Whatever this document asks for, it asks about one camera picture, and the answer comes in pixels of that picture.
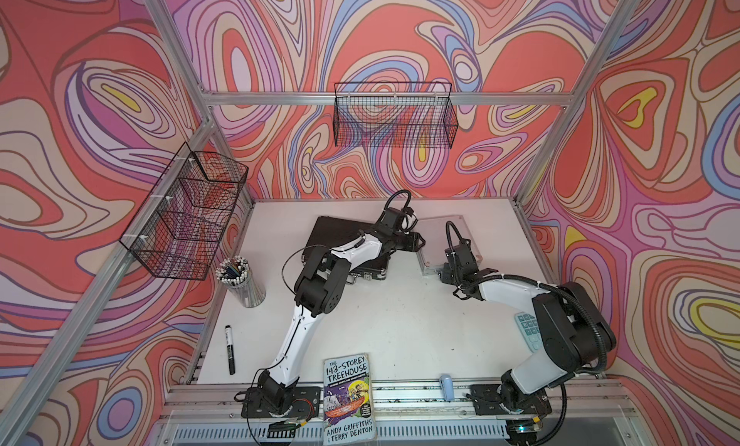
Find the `silver aluminium poker case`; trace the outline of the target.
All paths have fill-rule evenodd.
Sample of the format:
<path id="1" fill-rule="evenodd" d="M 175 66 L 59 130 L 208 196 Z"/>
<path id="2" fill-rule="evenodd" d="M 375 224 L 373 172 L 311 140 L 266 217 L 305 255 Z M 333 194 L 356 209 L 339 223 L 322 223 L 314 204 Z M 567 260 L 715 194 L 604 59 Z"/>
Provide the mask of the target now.
<path id="1" fill-rule="evenodd" d="M 449 215 L 422 219 L 416 224 L 414 231 L 425 241 L 425 245 L 416 253 L 421 274 L 423 274 L 423 276 L 434 276 L 435 274 L 438 274 L 446 263 L 446 255 L 444 251 L 445 249 L 448 249 L 446 241 L 447 222 L 453 222 L 453 224 L 457 226 L 462 237 L 470 241 L 471 250 L 476 263 L 480 265 L 483 261 L 483 255 L 481 255 L 472 238 L 464 216 Z"/>

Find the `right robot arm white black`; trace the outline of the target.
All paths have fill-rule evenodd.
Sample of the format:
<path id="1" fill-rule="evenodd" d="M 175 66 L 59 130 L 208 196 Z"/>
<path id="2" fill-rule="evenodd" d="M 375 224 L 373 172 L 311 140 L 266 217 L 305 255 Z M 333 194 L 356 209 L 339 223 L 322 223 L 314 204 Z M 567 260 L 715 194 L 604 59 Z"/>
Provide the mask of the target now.
<path id="1" fill-rule="evenodd" d="M 505 411 L 518 413 L 547 387 L 605 371 L 616 337 L 580 284 L 551 285 L 481 270 L 454 252 L 447 255 L 441 280 L 455 287 L 453 295 L 461 301 L 500 303 L 535 318 L 542 347 L 501 376 L 497 397 Z"/>

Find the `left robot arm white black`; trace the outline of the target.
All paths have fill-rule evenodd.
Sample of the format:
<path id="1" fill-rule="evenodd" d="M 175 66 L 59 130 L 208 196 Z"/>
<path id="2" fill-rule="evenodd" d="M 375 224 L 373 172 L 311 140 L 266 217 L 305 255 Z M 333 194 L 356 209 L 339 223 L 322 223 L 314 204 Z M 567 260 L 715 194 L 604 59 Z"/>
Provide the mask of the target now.
<path id="1" fill-rule="evenodd" d="M 295 308 L 281 349 L 256 377 L 256 394 L 270 407 L 286 411 L 292 403 L 316 327 L 336 309 L 351 272 L 395 251 L 418 251 L 425 241 L 414 231 L 416 224 L 416 216 L 403 212 L 382 216 L 344 245 L 313 248 L 293 286 Z"/>

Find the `black poker case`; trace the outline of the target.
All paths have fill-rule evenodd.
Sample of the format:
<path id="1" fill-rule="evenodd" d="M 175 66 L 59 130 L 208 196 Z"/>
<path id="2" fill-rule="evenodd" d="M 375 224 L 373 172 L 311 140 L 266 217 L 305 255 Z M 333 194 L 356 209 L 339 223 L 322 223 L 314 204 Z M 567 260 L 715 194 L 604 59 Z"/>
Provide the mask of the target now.
<path id="1" fill-rule="evenodd" d="M 361 233 L 367 233 L 372 224 L 360 222 L 359 220 L 347 220 L 329 216 L 321 216 L 317 219 L 308 241 L 306 249 L 302 253 L 302 263 L 306 264 L 308 257 L 318 245 L 326 247 L 340 247 L 360 237 Z M 380 256 L 373 261 L 368 261 L 350 272 L 347 278 L 348 284 L 354 284 L 358 279 L 382 281 L 387 278 L 390 255 Z"/>

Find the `light green calculator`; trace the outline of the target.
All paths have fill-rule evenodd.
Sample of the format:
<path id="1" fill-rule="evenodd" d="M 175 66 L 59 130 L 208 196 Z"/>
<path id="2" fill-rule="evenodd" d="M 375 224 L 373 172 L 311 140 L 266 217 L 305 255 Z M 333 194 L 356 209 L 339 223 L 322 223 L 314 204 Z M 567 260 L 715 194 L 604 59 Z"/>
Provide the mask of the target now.
<path id="1" fill-rule="evenodd" d="M 520 312 L 515 315 L 515 322 L 529 351 L 537 353 L 543 347 L 543 340 L 536 317 Z"/>

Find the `small light blue tube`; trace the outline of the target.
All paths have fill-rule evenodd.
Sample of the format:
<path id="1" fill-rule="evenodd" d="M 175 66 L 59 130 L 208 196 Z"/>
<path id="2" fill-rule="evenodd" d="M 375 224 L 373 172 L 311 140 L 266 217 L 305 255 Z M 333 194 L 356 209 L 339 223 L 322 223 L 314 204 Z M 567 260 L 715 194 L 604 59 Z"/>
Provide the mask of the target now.
<path id="1" fill-rule="evenodd" d="M 455 388 L 451 376 L 442 374 L 439 377 L 439 385 L 441 386 L 443 400 L 446 403 L 452 403 L 455 400 Z"/>

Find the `treehouse paperback book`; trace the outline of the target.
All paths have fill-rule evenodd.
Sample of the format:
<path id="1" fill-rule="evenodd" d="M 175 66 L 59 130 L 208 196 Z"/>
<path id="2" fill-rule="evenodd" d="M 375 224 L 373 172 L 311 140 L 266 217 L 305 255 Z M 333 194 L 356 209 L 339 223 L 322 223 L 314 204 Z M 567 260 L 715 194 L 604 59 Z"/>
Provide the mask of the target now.
<path id="1" fill-rule="evenodd" d="M 367 353 L 324 362 L 323 444 L 366 444 L 377 438 Z"/>

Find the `silver pencil cup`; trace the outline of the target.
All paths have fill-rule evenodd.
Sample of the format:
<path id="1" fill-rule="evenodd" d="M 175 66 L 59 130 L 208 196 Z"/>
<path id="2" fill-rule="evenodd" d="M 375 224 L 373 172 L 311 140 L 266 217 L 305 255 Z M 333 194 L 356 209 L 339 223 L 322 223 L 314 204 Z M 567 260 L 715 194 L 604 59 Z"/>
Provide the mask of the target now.
<path id="1" fill-rule="evenodd" d="M 266 298 L 265 291 L 254 279 L 249 262 L 241 255 L 222 261 L 215 276 L 245 308 L 258 307 Z"/>

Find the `black marker pen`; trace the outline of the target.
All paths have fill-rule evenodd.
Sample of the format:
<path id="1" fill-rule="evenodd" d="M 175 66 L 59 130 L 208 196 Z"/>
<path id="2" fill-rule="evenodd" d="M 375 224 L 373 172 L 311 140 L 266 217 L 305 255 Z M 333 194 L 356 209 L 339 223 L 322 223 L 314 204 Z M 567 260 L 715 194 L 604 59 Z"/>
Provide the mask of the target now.
<path id="1" fill-rule="evenodd" d="M 236 360 L 231 326 L 225 326 L 225 343 L 227 344 L 227 367 L 229 367 L 229 374 L 233 376 L 236 373 Z"/>

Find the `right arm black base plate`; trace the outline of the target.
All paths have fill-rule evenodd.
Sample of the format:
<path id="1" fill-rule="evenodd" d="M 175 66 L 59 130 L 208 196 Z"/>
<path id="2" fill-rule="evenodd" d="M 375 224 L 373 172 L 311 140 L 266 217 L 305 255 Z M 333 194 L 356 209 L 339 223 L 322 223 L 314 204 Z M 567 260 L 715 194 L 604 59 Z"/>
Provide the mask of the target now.
<path id="1" fill-rule="evenodd" d="M 552 413 L 543 388 L 525 394 L 516 385 L 512 371 L 505 372 L 499 384 L 472 384 L 466 399 L 472 401 L 477 415 L 514 415 L 545 417 Z"/>

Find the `aluminium frame rail front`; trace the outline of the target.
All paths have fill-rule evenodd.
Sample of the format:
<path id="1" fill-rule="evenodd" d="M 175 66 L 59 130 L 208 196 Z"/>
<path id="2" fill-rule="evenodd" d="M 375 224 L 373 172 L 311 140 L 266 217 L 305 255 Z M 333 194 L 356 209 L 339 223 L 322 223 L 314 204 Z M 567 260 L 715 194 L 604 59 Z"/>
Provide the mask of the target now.
<path id="1" fill-rule="evenodd" d="M 456 420 L 474 417 L 468 399 L 472 384 L 496 384 L 497 379 L 453 380 L 455 400 L 443 398 L 438 380 L 377 380 L 372 384 L 374 411 L 379 420 Z M 189 384 L 172 388 L 160 418 L 238 419 L 241 404 L 234 396 L 246 384 Z M 576 378 L 567 383 L 568 417 L 638 418 L 640 413 L 628 390 L 615 379 Z"/>

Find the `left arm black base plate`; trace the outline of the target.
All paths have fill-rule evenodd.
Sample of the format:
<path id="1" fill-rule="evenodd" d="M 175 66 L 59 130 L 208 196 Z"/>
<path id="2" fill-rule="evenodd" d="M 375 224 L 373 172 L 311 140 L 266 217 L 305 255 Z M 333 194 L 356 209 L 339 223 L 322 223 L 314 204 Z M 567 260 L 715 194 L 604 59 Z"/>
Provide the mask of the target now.
<path id="1" fill-rule="evenodd" d="M 245 419 L 311 420 L 319 413 L 322 392 L 323 389 L 315 385 L 276 382 L 265 370 L 260 372 L 253 386 L 238 392 L 234 399 L 242 403 L 241 417 Z"/>

